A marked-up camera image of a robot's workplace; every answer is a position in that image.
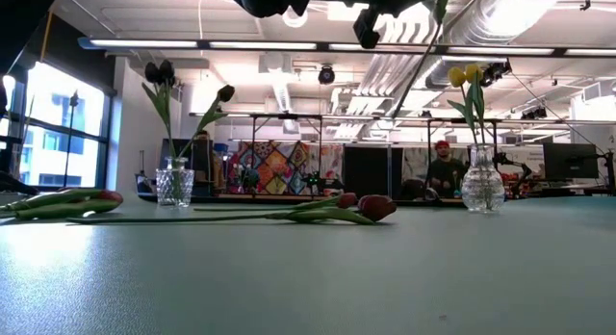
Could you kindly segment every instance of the tulip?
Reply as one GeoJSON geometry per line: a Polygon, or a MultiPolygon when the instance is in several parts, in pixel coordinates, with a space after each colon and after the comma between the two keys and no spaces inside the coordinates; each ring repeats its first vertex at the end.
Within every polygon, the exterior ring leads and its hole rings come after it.
{"type": "Polygon", "coordinates": [[[475,79],[475,74],[477,74],[477,80],[483,79],[483,70],[477,64],[468,64],[466,66],[466,81],[471,84],[475,79]]]}
{"type": "Polygon", "coordinates": [[[336,206],[341,209],[348,209],[349,207],[355,205],[357,202],[357,195],[355,193],[344,193],[338,199],[336,206]]]}
{"type": "Polygon", "coordinates": [[[145,66],[145,80],[150,84],[159,84],[161,82],[161,72],[153,63],[148,63],[145,66]]]}
{"type": "Polygon", "coordinates": [[[451,85],[459,88],[466,82],[466,74],[459,67],[455,66],[447,72],[447,77],[451,85]]]}
{"type": "Polygon", "coordinates": [[[161,74],[162,83],[168,82],[175,77],[175,70],[173,69],[173,64],[168,60],[164,60],[161,63],[161,67],[159,68],[161,74]]]}
{"type": "Polygon", "coordinates": [[[362,216],[372,221],[380,221],[396,211],[396,203],[385,195],[365,195],[358,206],[362,216]]]}
{"type": "Polygon", "coordinates": [[[226,85],[222,89],[218,90],[218,99],[220,99],[221,102],[226,103],[231,100],[233,94],[235,94],[235,88],[233,86],[226,85]]]}

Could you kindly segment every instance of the table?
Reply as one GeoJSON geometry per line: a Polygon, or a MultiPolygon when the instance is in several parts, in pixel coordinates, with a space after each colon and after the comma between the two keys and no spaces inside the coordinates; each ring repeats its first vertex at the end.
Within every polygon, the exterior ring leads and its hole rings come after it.
{"type": "Polygon", "coordinates": [[[0,333],[613,334],[615,200],[403,208],[378,226],[0,226],[0,333]]]}

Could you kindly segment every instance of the person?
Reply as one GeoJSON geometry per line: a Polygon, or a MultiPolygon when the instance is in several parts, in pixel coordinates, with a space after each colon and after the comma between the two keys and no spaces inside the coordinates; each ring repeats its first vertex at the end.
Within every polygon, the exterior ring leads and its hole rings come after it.
{"type": "Polygon", "coordinates": [[[456,191],[459,191],[462,178],[467,168],[464,164],[451,157],[449,142],[439,141],[434,145],[436,150],[436,160],[430,163],[427,170],[427,182],[440,197],[454,198],[456,191]]]}

